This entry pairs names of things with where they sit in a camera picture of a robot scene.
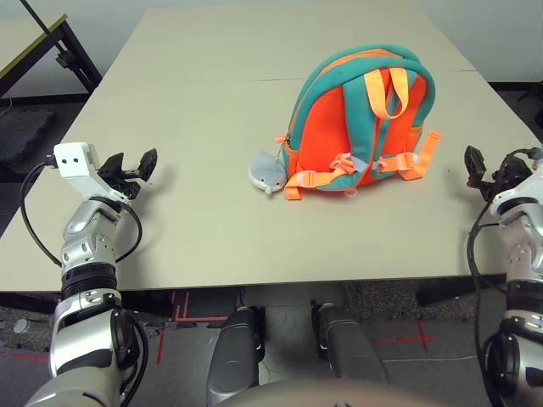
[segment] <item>table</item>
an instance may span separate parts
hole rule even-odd
[[[82,81],[92,92],[102,76],[70,28],[66,14],[41,16],[55,39],[75,56],[88,81]],[[12,87],[52,47],[53,42],[30,15],[0,19],[0,96]]]

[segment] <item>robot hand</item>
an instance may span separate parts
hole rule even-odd
[[[47,164],[58,167],[86,200],[64,229],[60,260],[53,257],[62,268],[62,300],[55,309],[49,360],[53,379],[34,394],[29,407],[125,406],[145,372],[147,338],[132,314],[122,309],[115,263],[136,248],[142,235],[141,222],[128,204],[140,186],[126,180],[147,181],[157,153],[145,153],[138,169],[131,171],[122,170],[122,158],[116,154],[100,167],[94,146],[84,142],[59,144],[54,156],[48,156]],[[116,258],[115,230],[125,212],[137,222],[138,240]],[[143,348],[139,369],[136,334]]]
[[[535,160],[534,173],[516,153]],[[485,208],[499,219],[509,264],[507,311],[499,331],[487,341],[488,349],[483,349],[481,367],[490,391],[503,404],[539,407],[543,405],[543,150],[508,154],[493,174],[495,182],[482,181],[486,169],[478,149],[468,147],[465,162],[467,184],[481,191]]]

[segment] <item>backpack buckle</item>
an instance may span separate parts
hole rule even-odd
[[[294,175],[298,187],[315,188],[316,187],[316,171],[305,170]]]
[[[394,157],[384,159],[379,158],[379,172],[404,171],[413,168],[420,161],[420,157],[415,153],[401,153]]]

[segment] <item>strap buckle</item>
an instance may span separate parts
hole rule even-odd
[[[379,158],[379,172],[404,171],[413,168],[420,161],[415,153],[400,153],[394,157]]]
[[[296,184],[298,187],[303,188],[315,188],[316,187],[316,171],[305,170],[298,172],[294,175],[296,177]]]
[[[356,171],[350,153],[339,153],[338,155],[336,155],[332,163],[330,164],[330,168],[334,170],[340,168],[347,174],[351,174]]]

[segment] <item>black metal frame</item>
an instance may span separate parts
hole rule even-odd
[[[505,274],[491,274],[484,276],[489,282],[500,285],[506,282]],[[454,277],[451,281],[443,282],[439,287],[419,290],[415,293],[417,304],[420,307],[446,301],[463,295],[475,293],[475,283],[471,276]]]
[[[83,86],[89,93],[96,89],[102,80],[102,75],[88,56],[87,52],[77,39],[74,31],[70,28],[68,21],[63,21],[51,31],[53,38],[60,41],[64,46],[71,51],[77,58],[77,64],[81,71],[85,74],[88,81],[80,79]],[[0,96],[9,90],[26,72],[28,72],[37,61],[39,61],[51,48],[55,47],[55,43],[45,36],[39,44],[28,52],[9,72],[0,78]]]

